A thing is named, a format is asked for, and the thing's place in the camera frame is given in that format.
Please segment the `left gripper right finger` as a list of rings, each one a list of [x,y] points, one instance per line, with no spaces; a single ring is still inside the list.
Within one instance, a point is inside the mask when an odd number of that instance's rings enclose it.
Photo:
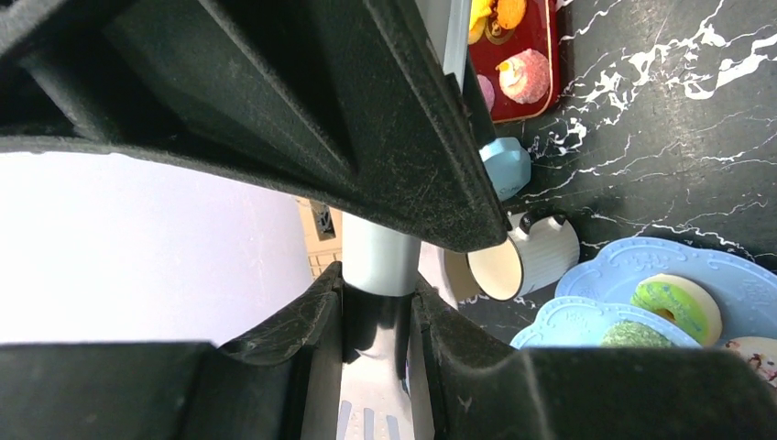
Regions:
[[[442,248],[509,225],[412,1],[4,1],[1,150],[122,154]]]

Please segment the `green kiwi tart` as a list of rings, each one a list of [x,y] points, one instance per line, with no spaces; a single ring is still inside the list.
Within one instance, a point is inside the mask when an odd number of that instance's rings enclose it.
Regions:
[[[661,333],[645,324],[632,321],[622,321],[611,326],[603,334],[600,345],[602,347],[674,347],[674,343]]]

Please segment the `green frosted donut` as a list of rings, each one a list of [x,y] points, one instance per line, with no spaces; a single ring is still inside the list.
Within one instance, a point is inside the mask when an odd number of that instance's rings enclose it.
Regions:
[[[660,273],[644,279],[629,303],[672,323],[703,347],[713,346],[722,335],[722,313],[716,300],[687,278]]]

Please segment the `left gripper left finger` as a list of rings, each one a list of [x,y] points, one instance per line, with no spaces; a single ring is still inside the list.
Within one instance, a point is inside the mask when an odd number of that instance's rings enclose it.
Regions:
[[[305,439],[340,401],[339,264],[222,346],[5,345],[4,439]],[[424,281],[412,302],[410,439],[773,439],[776,405],[715,349],[512,348]]]

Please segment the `pink round pastry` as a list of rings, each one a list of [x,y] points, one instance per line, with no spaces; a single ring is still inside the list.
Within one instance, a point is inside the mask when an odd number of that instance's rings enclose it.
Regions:
[[[537,103],[549,90],[549,59],[535,49],[526,49],[496,67],[501,92],[520,105]]]

